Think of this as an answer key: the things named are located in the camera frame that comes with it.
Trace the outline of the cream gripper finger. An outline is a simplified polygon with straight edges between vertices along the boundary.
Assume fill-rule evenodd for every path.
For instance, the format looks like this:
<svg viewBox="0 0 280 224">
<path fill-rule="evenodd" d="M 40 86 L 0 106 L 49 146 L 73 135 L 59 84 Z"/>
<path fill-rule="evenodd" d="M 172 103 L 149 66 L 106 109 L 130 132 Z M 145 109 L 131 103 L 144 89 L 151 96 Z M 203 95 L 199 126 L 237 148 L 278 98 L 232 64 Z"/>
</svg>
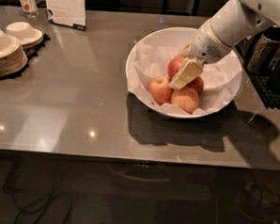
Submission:
<svg viewBox="0 0 280 224">
<path fill-rule="evenodd" d="M 179 55 L 189 57 L 191 55 L 191 51 L 191 43 L 187 42 L 179 51 Z"/>
<path fill-rule="evenodd" d="M 204 66 L 201 62 L 186 57 L 178 72 L 170 80 L 170 87 L 174 90 L 186 87 L 203 72 L 203 69 Z"/>
</svg>

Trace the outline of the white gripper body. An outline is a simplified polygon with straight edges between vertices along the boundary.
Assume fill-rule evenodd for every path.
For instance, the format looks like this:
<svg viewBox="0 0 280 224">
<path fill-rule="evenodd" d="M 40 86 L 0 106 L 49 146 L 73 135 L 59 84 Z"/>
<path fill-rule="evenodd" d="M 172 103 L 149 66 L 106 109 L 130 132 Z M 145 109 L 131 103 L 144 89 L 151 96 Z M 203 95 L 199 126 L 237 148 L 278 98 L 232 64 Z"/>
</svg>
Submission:
<svg viewBox="0 0 280 224">
<path fill-rule="evenodd" d="M 212 64 L 232 51 L 233 37 L 226 24 L 209 19 L 194 32 L 191 39 L 192 54 Z"/>
</svg>

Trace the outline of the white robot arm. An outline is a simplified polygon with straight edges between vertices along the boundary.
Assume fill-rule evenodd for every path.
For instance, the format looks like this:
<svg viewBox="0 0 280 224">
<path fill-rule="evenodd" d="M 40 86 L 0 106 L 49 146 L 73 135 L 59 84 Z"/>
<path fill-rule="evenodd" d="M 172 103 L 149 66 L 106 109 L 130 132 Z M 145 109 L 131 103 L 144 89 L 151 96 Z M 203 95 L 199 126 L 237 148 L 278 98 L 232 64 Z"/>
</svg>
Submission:
<svg viewBox="0 0 280 224">
<path fill-rule="evenodd" d="M 181 51 L 193 59 L 184 62 L 170 87 L 182 89 L 203 72 L 204 64 L 218 62 L 240 41 L 274 24 L 280 29 L 280 0 L 228 0 L 194 32 L 191 49 Z"/>
</svg>

